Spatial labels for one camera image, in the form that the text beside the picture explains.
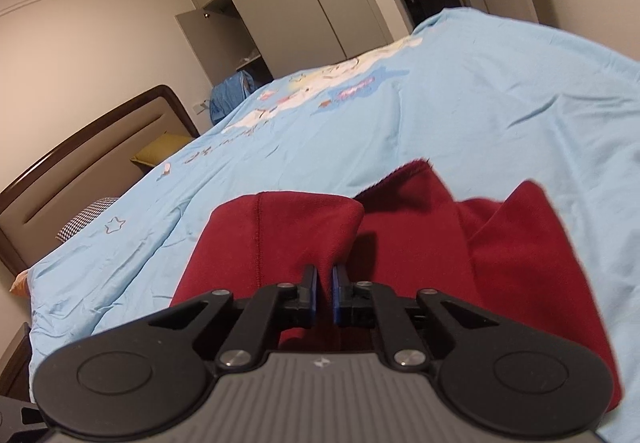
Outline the brown padded headboard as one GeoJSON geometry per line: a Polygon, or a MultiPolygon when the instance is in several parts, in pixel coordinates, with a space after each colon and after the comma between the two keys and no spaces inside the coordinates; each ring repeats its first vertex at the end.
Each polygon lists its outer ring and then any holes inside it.
{"type": "Polygon", "coordinates": [[[129,99],[47,152],[1,192],[1,262],[12,275],[58,247],[56,233],[102,197],[119,197],[145,169],[131,161],[169,132],[198,137],[167,85],[129,99]]]}

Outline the dark red long-sleeve sweater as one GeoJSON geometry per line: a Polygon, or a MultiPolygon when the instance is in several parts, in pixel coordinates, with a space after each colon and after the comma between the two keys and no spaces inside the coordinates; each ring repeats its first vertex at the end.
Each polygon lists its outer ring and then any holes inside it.
{"type": "Polygon", "coordinates": [[[615,371],[596,300],[542,188],[518,185],[502,201],[458,201],[416,160],[355,197],[260,192],[210,215],[172,297],[220,288],[240,299],[259,288],[319,276],[314,328],[292,329],[288,351],[352,351],[363,339],[332,319],[332,271],[402,297],[434,288],[483,310],[583,345],[615,371]]]}

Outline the mustard yellow pillow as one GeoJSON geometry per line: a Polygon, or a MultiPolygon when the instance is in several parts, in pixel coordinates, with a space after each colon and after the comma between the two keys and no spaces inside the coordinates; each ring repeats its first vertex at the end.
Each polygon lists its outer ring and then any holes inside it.
{"type": "Polygon", "coordinates": [[[170,156],[191,143],[192,140],[193,138],[190,136],[165,132],[148,145],[145,145],[136,155],[131,157],[130,161],[138,166],[154,168],[154,166],[163,163],[170,156]]]}

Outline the blue garment on chair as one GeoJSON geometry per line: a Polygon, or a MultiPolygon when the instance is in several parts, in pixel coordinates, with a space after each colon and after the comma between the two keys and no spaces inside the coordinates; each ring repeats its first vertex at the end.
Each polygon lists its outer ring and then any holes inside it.
{"type": "Polygon", "coordinates": [[[217,124],[242,104],[255,91],[253,77],[245,70],[237,71],[212,88],[208,100],[208,113],[212,125],[217,124]]]}

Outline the light blue cartoon bed quilt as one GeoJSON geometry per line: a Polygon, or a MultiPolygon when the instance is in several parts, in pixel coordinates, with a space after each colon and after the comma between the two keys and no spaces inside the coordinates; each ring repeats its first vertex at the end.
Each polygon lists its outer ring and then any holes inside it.
{"type": "Polygon", "coordinates": [[[580,36],[445,10],[411,36],[255,94],[32,268],[32,357],[167,307],[212,211],[246,194],[352,197],[431,161],[457,199],[538,183],[584,267],[639,437],[639,65],[580,36]]]}

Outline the checkered pillow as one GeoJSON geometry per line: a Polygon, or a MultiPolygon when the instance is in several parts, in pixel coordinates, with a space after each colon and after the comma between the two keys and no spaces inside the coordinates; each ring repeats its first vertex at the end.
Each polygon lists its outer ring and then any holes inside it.
{"type": "Polygon", "coordinates": [[[101,215],[109,207],[118,200],[117,197],[103,197],[92,203],[87,207],[77,212],[72,216],[55,235],[55,239],[64,244],[74,237],[77,233],[94,221],[99,215],[101,215]]]}

